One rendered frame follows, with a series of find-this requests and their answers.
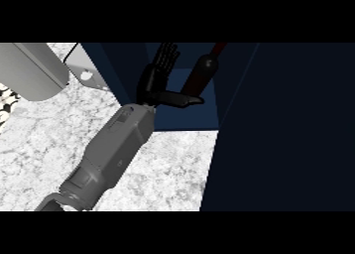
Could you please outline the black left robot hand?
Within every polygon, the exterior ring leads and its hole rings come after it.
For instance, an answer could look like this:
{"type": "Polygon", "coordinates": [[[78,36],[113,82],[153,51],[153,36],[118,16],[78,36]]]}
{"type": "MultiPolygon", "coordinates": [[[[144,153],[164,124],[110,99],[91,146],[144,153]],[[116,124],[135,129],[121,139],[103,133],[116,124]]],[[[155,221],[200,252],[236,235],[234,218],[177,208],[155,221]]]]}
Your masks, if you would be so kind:
{"type": "Polygon", "coordinates": [[[167,81],[175,60],[180,53],[172,43],[162,43],[156,50],[152,63],[143,69],[135,86],[135,103],[147,106],[167,105],[175,108],[186,108],[190,105],[202,104],[199,96],[168,91],[167,81]]]}

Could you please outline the dark red wine bottle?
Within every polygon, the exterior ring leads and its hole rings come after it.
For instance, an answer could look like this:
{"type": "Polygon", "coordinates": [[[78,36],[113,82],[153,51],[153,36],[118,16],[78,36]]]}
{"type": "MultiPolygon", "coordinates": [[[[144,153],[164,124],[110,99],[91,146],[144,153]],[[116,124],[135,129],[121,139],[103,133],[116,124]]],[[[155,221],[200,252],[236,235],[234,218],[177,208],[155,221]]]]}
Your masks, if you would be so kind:
{"type": "Polygon", "coordinates": [[[218,69],[218,55],[226,43],[217,43],[211,51],[198,57],[192,71],[186,78],[180,92],[189,96],[199,96],[218,69]]]}

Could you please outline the dark blue cabinet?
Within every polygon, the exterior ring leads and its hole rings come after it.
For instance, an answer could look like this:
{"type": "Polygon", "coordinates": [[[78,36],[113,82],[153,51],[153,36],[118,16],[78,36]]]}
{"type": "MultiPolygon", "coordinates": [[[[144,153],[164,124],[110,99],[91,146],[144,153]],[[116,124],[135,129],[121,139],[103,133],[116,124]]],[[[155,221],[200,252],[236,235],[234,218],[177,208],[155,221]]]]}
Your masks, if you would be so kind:
{"type": "MultiPolygon", "coordinates": [[[[152,62],[158,43],[81,43],[90,61],[119,104],[135,101],[135,84],[144,66],[152,62]]],[[[214,43],[177,43],[180,56],[172,67],[167,89],[178,91],[198,57],[214,43]]],[[[255,43],[227,43],[218,55],[218,70],[200,93],[205,103],[183,109],[156,107],[156,131],[217,130],[249,66],[255,43]]]]}

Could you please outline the dark blue cabinet door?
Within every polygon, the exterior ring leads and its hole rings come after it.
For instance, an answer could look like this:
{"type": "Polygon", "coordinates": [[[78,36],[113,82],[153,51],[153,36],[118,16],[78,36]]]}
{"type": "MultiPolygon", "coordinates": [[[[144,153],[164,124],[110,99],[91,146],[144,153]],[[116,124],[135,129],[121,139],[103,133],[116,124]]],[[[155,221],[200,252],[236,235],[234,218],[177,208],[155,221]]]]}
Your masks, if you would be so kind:
{"type": "Polygon", "coordinates": [[[220,125],[205,211],[355,210],[355,44],[261,44],[220,125]]]}

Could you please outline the pale grey metal bracket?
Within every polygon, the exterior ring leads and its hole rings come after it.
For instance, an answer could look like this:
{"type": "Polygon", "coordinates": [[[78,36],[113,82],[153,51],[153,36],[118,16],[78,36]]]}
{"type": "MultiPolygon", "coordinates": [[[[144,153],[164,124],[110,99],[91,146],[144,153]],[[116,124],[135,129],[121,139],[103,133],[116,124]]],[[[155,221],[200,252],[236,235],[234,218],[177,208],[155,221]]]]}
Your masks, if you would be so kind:
{"type": "Polygon", "coordinates": [[[96,67],[90,61],[87,52],[79,43],[75,43],[63,63],[82,86],[109,91],[106,83],[100,77],[96,67]]]}

